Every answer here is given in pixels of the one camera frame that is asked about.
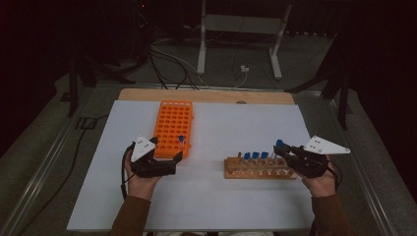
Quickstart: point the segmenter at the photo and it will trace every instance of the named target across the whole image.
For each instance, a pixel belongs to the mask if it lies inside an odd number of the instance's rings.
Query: metal stand
[[[222,16],[222,15],[207,15],[206,14],[206,0],[202,0],[202,26],[200,38],[200,52],[199,62],[197,65],[197,74],[202,76],[205,73],[206,66],[206,30],[220,30],[220,31],[238,31],[238,32],[254,32],[254,33],[268,33],[276,34],[276,42],[273,47],[269,49],[270,63],[272,65],[273,76],[276,79],[282,77],[279,68],[276,54],[278,52],[279,44],[284,35],[286,23],[292,5],[285,7],[285,12],[282,19],[275,18],[255,18],[255,17],[239,17],[239,16]]]

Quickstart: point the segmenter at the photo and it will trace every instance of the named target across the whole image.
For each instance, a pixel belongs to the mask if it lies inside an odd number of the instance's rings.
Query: test tube
[[[267,165],[267,158],[268,158],[268,153],[266,151],[263,151],[261,153],[261,165]]]
[[[249,164],[250,159],[251,159],[251,154],[250,154],[249,152],[246,152],[246,153],[243,155],[243,159],[242,159],[241,164],[242,164],[242,165],[247,165],[247,164]]]
[[[254,151],[252,153],[252,162],[254,165],[258,163],[258,157],[260,157],[260,153],[257,151]]]

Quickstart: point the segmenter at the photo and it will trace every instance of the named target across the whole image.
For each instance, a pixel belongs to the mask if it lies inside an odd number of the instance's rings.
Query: floor
[[[184,41],[158,38],[152,45],[154,63],[171,89],[178,87],[186,74],[177,64],[156,57],[161,56],[160,53],[180,58],[186,68],[190,79],[179,89],[192,89],[195,85],[198,89],[283,91],[312,79],[331,46],[331,39],[325,37],[285,36],[278,51],[283,76],[276,80],[268,59],[270,38],[249,37],[251,40],[220,37],[221,40],[208,42],[203,76],[195,73],[199,50],[196,38]],[[248,66],[247,73],[241,72],[242,65]],[[106,234],[66,230],[94,148],[105,126],[103,117],[97,120],[94,129],[84,131],[78,126],[79,118],[107,115],[123,88],[160,89],[161,84],[149,64],[127,75],[128,80],[136,82],[134,85],[121,85],[104,75],[98,76],[100,79],[95,88],[84,88],[80,83],[80,106],[72,118],[67,117],[69,104],[60,101],[61,95],[68,91],[68,76],[57,81],[56,96],[0,159],[0,188],[7,190],[0,193],[0,224],[4,226],[1,235]],[[339,193],[354,229],[358,235],[368,236],[417,235],[415,202],[398,177],[355,92],[351,90],[349,93],[348,130],[343,131],[334,123],[334,117],[328,116],[335,113],[337,97],[335,101],[319,97],[324,85],[320,83],[294,94],[294,98],[303,115],[312,117],[306,124],[311,134],[332,137],[352,145],[354,149],[356,157],[338,160],[345,173]],[[42,174],[39,174],[38,166],[46,166]],[[308,230],[299,230],[281,232],[281,235],[307,233]]]

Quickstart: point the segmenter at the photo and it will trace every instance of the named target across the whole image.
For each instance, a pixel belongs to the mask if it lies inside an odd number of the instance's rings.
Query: white table
[[[151,138],[159,101],[115,101],[67,229],[109,230],[123,203],[121,158],[138,134]],[[297,105],[194,102],[190,155],[156,186],[147,231],[309,228],[310,193],[297,180],[230,180],[223,160],[272,151],[276,139],[310,136]]]

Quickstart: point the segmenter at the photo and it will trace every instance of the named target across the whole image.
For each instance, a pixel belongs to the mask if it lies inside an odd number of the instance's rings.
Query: blue tube cap
[[[249,158],[251,158],[251,154],[250,154],[250,153],[248,153],[248,152],[246,152],[246,153],[243,155],[243,158],[244,158],[244,159],[246,159],[246,160],[248,160]]]
[[[259,152],[257,152],[257,151],[254,151],[254,152],[252,153],[252,158],[257,159],[258,157],[260,157],[260,153],[259,153]]]
[[[277,147],[281,148],[284,145],[284,142],[282,140],[276,140],[276,144]]]
[[[266,152],[266,151],[263,151],[262,153],[261,153],[261,158],[262,159],[266,159],[268,157],[268,153]]]

